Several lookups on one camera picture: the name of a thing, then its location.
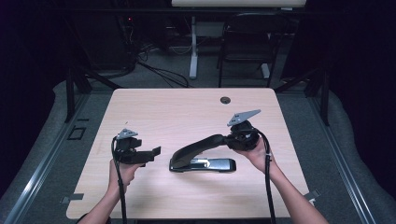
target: gray carpet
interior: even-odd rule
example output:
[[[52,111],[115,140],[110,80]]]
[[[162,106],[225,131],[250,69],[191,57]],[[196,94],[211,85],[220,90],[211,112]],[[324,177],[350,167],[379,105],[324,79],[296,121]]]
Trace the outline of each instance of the gray carpet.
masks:
[[[283,54],[279,56],[284,61],[287,45]],[[217,87],[218,71],[216,69],[216,46],[204,45],[200,48],[198,78],[190,80],[195,88]],[[176,54],[172,51],[164,53],[153,50],[148,54],[147,64],[161,67],[182,74],[187,77],[190,69],[190,53]],[[281,73],[282,63],[276,69],[277,77]],[[161,77],[154,75],[146,68],[138,65],[129,75],[112,78],[117,84],[125,88],[170,88]],[[11,184],[7,193],[0,201],[0,222],[7,220],[14,205],[18,203],[24,193],[28,181],[35,174],[35,169],[43,164],[43,158],[54,147],[59,147],[59,153],[52,155],[49,172],[44,174],[44,182],[38,186],[37,192],[31,195],[19,212],[19,223],[74,223],[65,216],[66,203],[60,203],[63,196],[74,192],[80,172],[89,154],[91,145],[106,106],[111,97],[111,90],[96,80],[90,80],[93,92],[81,95],[77,92],[78,112],[75,119],[64,124],[65,87],[64,83],[57,86],[56,102],[49,115],[48,122],[32,148],[32,151],[21,168],[18,176]],[[279,78],[274,78],[273,87],[280,85]],[[315,203],[318,210],[330,223],[361,223],[361,218],[351,200],[343,178],[339,174],[332,147],[323,132],[321,121],[316,117],[317,110],[312,106],[315,99],[305,98],[301,89],[304,83],[286,93],[277,95],[285,121],[288,125],[292,142],[303,168],[305,179],[310,190],[317,189],[321,196]],[[331,130],[342,150],[347,164],[354,175],[368,206],[375,217],[376,223],[392,223],[396,220],[396,206],[394,200],[388,196],[375,182],[368,169],[361,162],[353,142],[353,132],[349,120],[339,100],[331,94],[329,120]],[[80,140],[67,140],[71,129],[85,128]],[[261,220],[166,220],[139,221],[138,223],[262,223]],[[288,218],[280,218],[278,223],[290,223]]]

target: table top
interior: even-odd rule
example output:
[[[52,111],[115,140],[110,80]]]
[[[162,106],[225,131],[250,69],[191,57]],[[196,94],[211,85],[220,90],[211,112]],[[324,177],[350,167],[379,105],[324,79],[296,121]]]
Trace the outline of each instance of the table top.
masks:
[[[172,0],[173,7],[304,7],[306,0]]]
[[[223,96],[231,102],[223,104]],[[137,170],[126,192],[128,218],[269,217],[264,174],[226,146],[209,149],[197,158],[233,159],[233,173],[169,171],[175,151],[213,134],[229,134],[227,123],[235,113],[255,109],[262,112],[250,118],[250,123],[267,136],[279,167],[306,194],[308,187],[273,90],[120,89],[113,93],[76,186],[75,193],[84,194],[83,199],[70,202],[67,216],[81,217],[105,194],[111,141],[127,128],[142,139],[138,151],[162,148],[155,161]],[[289,217],[274,185],[272,193],[276,216]],[[122,217],[120,203],[111,217]]]

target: forearm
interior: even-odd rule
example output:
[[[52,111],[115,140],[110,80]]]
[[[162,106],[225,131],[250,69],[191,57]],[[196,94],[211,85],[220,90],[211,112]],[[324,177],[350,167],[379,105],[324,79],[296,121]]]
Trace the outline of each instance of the forearm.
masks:
[[[278,189],[293,223],[328,223],[323,215],[297,190],[277,167],[271,167],[271,181]]]
[[[106,223],[114,207],[120,200],[118,188],[108,189],[101,201],[78,224]]]

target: hand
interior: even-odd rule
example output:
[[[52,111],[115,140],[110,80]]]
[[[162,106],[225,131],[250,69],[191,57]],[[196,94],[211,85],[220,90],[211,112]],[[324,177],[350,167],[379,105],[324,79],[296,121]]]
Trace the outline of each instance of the hand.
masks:
[[[131,181],[134,179],[134,172],[136,172],[137,168],[142,166],[143,164],[124,164],[120,163],[120,175],[122,178],[122,183],[124,185],[124,190],[126,192],[126,187],[131,184]],[[116,165],[114,161],[110,161],[110,176],[108,179],[108,188],[114,189],[119,187],[119,177],[117,175]]]
[[[262,138],[259,139],[257,146],[253,150],[250,151],[235,150],[235,152],[245,156],[258,170],[265,173],[266,148],[264,146],[264,142]],[[271,156],[271,168],[273,167],[277,167],[274,155]]]

